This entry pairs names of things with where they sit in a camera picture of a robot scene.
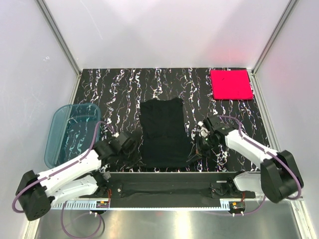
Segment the black garment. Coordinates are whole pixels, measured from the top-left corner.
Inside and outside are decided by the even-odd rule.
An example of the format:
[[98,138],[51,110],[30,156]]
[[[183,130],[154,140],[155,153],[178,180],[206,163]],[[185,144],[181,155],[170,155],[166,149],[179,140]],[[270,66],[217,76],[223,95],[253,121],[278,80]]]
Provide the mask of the black garment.
[[141,103],[141,155],[147,167],[185,167],[192,144],[184,127],[183,100]]

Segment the teal plastic bin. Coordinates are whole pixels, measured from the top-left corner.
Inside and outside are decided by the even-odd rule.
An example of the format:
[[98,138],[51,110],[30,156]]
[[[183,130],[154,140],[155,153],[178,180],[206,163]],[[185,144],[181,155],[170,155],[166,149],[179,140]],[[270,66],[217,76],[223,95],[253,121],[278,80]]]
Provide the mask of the teal plastic bin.
[[44,162],[59,166],[90,147],[94,128],[101,120],[100,108],[91,103],[66,105],[55,112],[46,144]]

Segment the red folded cloth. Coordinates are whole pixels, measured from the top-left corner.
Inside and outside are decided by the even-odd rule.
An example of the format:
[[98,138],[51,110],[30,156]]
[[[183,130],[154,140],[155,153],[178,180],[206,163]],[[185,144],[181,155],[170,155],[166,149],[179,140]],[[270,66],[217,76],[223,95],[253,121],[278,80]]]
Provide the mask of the red folded cloth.
[[253,92],[246,70],[210,71],[213,97],[216,100],[251,100]]

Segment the white panel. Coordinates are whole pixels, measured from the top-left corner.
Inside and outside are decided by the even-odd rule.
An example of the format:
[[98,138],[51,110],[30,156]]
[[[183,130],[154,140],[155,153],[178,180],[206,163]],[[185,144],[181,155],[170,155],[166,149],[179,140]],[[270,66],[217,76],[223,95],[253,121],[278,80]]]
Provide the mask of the white panel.
[[46,0],[80,68],[252,68],[289,0]]
[[76,76],[34,0],[0,1],[0,36],[0,238],[17,239],[26,217],[11,209],[15,191],[23,173],[46,169],[51,120]]
[[301,0],[257,77],[281,150],[291,151],[305,182],[303,195],[319,236],[319,1]]

